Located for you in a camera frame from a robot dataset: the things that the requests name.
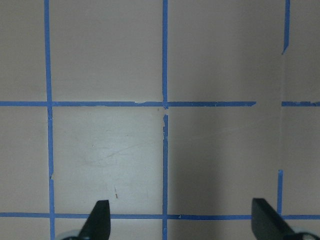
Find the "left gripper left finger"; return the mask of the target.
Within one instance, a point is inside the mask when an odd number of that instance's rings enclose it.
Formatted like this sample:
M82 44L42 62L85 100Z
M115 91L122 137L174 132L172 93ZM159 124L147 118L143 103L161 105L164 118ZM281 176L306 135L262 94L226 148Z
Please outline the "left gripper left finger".
M108 200L98 200L80 230L78 240L108 240L111 234L111 214Z

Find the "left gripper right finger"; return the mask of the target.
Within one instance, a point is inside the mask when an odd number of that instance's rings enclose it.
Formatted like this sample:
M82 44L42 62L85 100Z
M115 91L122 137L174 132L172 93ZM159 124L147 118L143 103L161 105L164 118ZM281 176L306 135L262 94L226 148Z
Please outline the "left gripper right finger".
M251 230L257 240L301 240L264 198L251 202Z

